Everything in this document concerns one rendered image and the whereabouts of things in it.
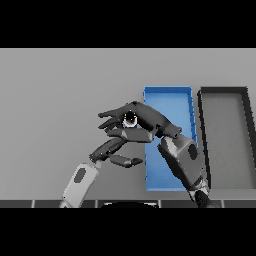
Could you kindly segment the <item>blue bin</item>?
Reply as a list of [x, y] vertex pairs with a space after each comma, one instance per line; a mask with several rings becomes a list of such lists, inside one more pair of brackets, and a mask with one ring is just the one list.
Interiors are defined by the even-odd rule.
[[[163, 114], [182, 134], [197, 141], [191, 86], [145, 86], [144, 103]], [[160, 139], [145, 145], [146, 190], [153, 192], [184, 191], [181, 181], [169, 169], [158, 151]]]

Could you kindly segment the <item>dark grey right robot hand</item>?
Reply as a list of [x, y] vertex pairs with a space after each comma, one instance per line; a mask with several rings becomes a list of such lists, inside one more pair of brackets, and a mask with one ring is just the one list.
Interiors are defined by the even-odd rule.
[[[139, 128], [121, 127], [128, 112], [132, 112], [137, 117]], [[98, 117], [108, 117], [99, 129], [104, 129], [109, 137], [116, 137], [125, 142], [151, 143], [155, 136], [177, 139], [182, 132], [181, 127], [173, 124], [159, 111], [138, 101], [99, 113]]]

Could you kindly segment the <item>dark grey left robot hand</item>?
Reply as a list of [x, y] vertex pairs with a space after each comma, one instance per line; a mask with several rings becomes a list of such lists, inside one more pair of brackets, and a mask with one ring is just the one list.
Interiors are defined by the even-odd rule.
[[128, 158], [121, 155], [116, 155], [116, 152], [125, 144], [126, 141], [122, 138], [112, 138], [95, 149], [89, 155], [89, 159], [93, 163], [110, 159], [111, 163], [124, 168], [130, 168], [132, 166], [141, 164], [143, 162], [141, 158]]

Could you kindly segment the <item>dark grey bin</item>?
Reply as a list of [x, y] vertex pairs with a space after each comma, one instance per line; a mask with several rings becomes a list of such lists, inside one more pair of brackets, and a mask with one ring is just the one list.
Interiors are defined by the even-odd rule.
[[256, 130], [248, 88], [197, 93], [206, 173], [212, 189], [256, 189]]

